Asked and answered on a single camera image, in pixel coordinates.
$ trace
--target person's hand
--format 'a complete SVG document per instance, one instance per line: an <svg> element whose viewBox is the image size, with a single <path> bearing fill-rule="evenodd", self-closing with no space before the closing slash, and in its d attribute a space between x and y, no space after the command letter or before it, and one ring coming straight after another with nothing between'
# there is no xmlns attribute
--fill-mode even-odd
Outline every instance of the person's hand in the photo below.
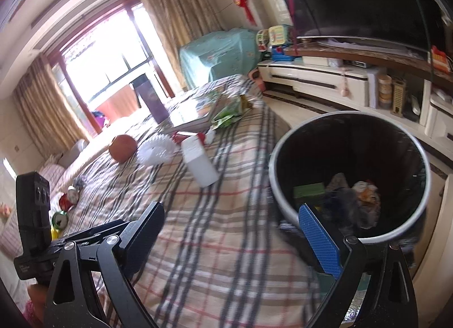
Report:
<svg viewBox="0 0 453 328"><path fill-rule="evenodd" d="M35 309L35 317L44 322L44 309L46 307L46 296L48 288L41 284L31 284L28 286L30 300Z"/></svg>

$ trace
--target blue gripper pad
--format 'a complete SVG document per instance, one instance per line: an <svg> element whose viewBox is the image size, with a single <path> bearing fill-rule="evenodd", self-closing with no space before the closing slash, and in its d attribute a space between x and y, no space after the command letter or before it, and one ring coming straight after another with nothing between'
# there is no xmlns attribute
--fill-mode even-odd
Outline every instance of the blue gripper pad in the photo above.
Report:
<svg viewBox="0 0 453 328"><path fill-rule="evenodd" d="M299 225L324 272L332 274L337 280L343 270L340 251L307 204L299 209Z"/></svg>

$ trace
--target drawer handle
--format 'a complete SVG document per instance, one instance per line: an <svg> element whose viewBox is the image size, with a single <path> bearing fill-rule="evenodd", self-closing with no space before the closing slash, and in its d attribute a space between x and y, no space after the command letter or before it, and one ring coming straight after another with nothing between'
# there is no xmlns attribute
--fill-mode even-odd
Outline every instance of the drawer handle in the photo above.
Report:
<svg viewBox="0 0 453 328"><path fill-rule="evenodd" d="M305 84L318 85L319 87L324 87L324 88L329 88L329 89L337 89L337 87L335 85L327 84L327 83L320 83L320 82L312 82L311 80L303 80L303 79L298 79L298 78L287 78L286 76L274 75L274 74L270 74L270 77L277 78L277 79L284 79L284 80L293 80L293 81L305 83Z"/></svg>

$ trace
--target tv screen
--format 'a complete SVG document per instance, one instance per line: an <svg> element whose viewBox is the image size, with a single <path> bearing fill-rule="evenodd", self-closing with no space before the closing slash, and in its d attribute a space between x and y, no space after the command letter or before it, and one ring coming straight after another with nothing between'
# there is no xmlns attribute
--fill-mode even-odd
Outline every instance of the tv screen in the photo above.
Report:
<svg viewBox="0 0 453 328"><path fill-rule="evenodd" d="M442 15L434 0L294 0L294 6L299 37L359 37L445 50Z"/></svg>

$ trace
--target plaid blanket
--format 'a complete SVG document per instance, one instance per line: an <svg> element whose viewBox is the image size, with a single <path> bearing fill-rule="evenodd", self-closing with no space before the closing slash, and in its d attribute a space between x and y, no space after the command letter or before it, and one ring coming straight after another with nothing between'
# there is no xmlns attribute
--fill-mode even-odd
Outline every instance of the plaid blanket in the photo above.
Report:
<svg viewBox="0 0 453 328"><path fill-rule="evenodd" d="M278 236L266 198L269 156L289 126L262 101L257 86L240 75L182 99L223 83L229 93L247 94L253 108L218 130L206 148L220 174L218 182L201 189L180 153L170 164L146 168L135 157L117 164L104 152L82 172L87 184L70 211L65 234L115 219L138 219L152 201L159 201L165 225L132 284L160 327L302 327L318 307L318 283ZM127 134L140 145L155 130L149 116ZM107 317L118 325L101 278L95 282Z"/></svg>

